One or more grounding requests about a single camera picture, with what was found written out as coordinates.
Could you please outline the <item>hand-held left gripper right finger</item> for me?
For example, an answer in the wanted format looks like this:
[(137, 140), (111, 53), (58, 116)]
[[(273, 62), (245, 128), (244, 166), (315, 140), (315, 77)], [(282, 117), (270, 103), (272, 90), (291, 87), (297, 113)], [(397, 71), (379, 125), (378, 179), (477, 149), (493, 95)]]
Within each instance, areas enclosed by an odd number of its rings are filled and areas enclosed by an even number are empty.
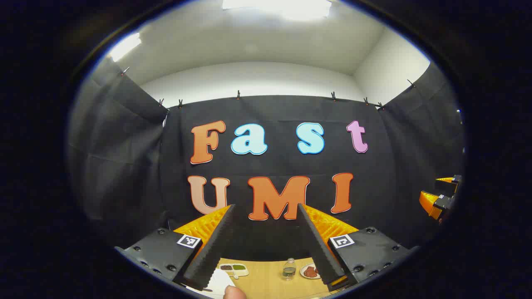
[(297, 220), (302, 246), (330, 290), (374, 279), (419, 250), (403, 246), (376, 227), (357, 229), (303, 204), (298, 204)]

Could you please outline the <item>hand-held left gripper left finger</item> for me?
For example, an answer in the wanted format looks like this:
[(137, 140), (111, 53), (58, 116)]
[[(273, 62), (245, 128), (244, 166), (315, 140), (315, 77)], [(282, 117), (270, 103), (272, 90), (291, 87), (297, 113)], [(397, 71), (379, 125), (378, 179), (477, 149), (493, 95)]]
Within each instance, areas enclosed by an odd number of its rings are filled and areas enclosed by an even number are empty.
[(115, 250), (129, 263), (172, 288), (202, 290), (230, 240), (234, 204), (183, 225), (154, 229), (127, 248)]

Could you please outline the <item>white rice cooker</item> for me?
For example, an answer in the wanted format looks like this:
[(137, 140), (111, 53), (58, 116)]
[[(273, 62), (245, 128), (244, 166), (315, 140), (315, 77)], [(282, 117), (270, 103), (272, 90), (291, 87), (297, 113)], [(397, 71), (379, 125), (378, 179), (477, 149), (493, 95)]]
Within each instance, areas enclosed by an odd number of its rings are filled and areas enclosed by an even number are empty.
[(230, 276), (223, 270), (215, 269), (206, 288), (203, 288), (201, 291), (199, 291), (190, 286), (185, 287), (195, 293), (202, 294), (205, 297), (212, 299), (223, 299), (227, 286), (235, 287)]

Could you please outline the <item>white round plate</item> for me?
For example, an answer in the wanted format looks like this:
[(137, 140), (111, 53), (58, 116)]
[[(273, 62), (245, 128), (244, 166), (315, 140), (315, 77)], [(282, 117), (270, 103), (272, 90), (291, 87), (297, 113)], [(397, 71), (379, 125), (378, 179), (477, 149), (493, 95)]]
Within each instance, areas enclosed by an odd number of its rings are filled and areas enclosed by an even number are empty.
[(321, 276), (319, 274), (319, 271), (317, 270), (315, 263), (309, 263), (307, 265), (304, 265), (300, 269), (300, 275), (306, 279), (321, 279)]

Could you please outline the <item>white divided dish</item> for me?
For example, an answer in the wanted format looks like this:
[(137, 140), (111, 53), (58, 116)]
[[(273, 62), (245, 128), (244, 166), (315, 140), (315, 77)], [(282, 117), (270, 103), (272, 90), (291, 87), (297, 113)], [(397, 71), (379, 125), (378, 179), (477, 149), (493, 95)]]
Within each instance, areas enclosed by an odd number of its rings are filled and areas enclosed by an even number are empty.
[[(235, 264), (235, 263), (226, 263), (226, 264), (220, 264), (220, 265), (233, 265), (233, 264)], [(247, 266), (245, 266), (245, 267), (246, 267), (246, 270), (243, 270), (243, 271), (242, 270), (241, 271), (233, 270), (233, 271), (224, 271), (224, 272), (226, 274), (228, 274), (228, 276), (230, 276), (230, 277), (233, 277), (235, 279), (239, 279), (239, 277), (244, 277), (244, 276), (248, 276), (249, 275), (249, 270), (248, 270)]]

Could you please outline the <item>clear plastic water bottle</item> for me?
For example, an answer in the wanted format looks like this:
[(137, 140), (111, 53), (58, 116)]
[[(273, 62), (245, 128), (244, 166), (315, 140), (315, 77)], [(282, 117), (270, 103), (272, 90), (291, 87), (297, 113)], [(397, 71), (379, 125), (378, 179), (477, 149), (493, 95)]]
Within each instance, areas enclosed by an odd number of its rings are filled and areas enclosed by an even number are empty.
[(292, 280), (295, 276), (296, 270), (297, 270), (297, 267), (295, 264), (295, 259), (288, 258), (285, 264), (283, 265), (283, 269), (282, 269), (283, 280), (286, 280), (286, 281)]

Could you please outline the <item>ceiling light panel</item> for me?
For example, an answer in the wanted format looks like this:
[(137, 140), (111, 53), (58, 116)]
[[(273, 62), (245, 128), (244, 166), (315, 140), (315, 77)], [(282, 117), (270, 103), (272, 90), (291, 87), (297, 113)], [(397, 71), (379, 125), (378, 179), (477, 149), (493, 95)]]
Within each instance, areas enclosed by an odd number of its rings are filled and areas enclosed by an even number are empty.
[(109, 51), (109, 56), (112, 61), (118, 62), (120, 59), (122, 59), (122, 57), (127, 55), (127, 53), (135, 49), (140, 44), (140, 33), (135, 32), (125, 37), (123, 40), (113, 46), (112, 49)]

